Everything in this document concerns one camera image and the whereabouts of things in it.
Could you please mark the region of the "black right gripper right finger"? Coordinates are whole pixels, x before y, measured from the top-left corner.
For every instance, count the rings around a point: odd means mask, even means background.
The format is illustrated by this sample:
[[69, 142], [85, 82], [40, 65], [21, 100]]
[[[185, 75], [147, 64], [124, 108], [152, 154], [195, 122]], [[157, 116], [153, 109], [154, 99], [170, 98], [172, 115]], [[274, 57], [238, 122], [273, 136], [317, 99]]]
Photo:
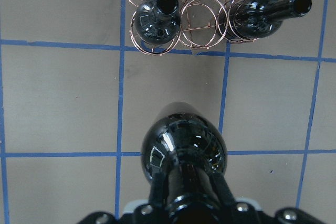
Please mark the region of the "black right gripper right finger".
[[234, 205], [236, 200], [224, 178], [223, 173], [212, 173], [211, 181], [213, 190], [222, 206]]

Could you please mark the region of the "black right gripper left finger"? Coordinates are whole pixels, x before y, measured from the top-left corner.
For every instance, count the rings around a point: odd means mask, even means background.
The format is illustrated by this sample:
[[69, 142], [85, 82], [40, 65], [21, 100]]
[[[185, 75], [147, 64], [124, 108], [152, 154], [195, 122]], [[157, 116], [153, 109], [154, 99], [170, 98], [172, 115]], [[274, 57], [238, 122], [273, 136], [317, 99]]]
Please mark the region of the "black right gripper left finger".
[[165, 175], [156, 173], [151, 181], [148, 203], [156, 208], [164, 208], [165, 201]]

